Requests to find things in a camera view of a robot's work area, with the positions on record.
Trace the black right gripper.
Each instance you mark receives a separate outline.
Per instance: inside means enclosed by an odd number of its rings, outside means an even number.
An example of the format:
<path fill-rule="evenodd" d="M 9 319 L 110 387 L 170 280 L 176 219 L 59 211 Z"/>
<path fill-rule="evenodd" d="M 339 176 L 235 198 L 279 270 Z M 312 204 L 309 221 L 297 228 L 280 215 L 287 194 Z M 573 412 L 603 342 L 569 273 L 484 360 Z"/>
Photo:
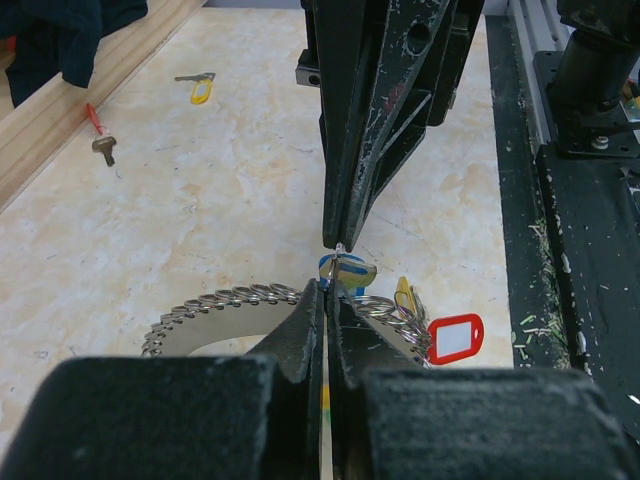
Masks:
<path fill-rule="evenodd" d="M 452 106 L 485 2 L 391 1 L 381 48 L 378 1 L 300 5 L 307 46 L 298 60 L 296 82 L 320 90 L 323 244 L 331 249 L 342 244 L 351 251 L 370 208 L 383 147 L 436 35 L 453 18 L 428 125 L 442 124 Z"/>

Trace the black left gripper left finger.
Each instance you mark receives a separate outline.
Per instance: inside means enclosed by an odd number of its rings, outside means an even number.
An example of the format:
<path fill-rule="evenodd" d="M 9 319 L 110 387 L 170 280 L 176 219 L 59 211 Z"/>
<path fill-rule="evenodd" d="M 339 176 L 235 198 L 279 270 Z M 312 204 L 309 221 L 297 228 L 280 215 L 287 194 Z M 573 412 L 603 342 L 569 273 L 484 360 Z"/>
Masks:
<path fill-rule="evenodd" d="M 139 357 L 75 357 L 38 388 L 5 479 L 317 479 L 323 294 L 281 284 L 175 307 Z"/>

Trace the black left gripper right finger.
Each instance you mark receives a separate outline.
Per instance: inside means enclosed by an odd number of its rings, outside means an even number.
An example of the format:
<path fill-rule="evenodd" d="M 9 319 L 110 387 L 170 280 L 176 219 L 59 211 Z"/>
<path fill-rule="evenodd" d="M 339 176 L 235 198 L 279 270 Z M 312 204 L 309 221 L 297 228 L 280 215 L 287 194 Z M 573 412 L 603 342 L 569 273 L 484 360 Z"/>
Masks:
<path fill-rule="evenodd" d="M 327 293 L 338 479 L 635 479 L 639 459 L 576 370 L 425 369 Z"/>

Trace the key with blue tag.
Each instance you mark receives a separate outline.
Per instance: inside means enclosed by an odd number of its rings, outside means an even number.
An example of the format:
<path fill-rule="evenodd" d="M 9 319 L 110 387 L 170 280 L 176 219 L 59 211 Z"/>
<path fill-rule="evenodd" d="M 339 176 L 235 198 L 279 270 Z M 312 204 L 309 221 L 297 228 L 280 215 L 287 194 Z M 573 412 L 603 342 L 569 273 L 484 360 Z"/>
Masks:
<path fill-rule="evenodd" d="M 338 281 L 351 296 L 358 297 L 363 296 L 366 288 L 374 282 L 378 269 L 338 245 L 336 251 L 320 258 L 318 272 L 319 283 L 324 290 Z"/>

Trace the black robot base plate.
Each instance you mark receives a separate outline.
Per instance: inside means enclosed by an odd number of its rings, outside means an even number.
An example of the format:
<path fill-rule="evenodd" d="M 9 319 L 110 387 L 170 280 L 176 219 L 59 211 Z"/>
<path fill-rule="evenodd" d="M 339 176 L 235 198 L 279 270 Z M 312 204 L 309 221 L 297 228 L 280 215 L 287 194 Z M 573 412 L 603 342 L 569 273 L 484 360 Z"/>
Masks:
<path fill-rule="evenodd" d="M 575 368 L 639 435 L 639 5 L 486 20 L 514 363 Z"/>

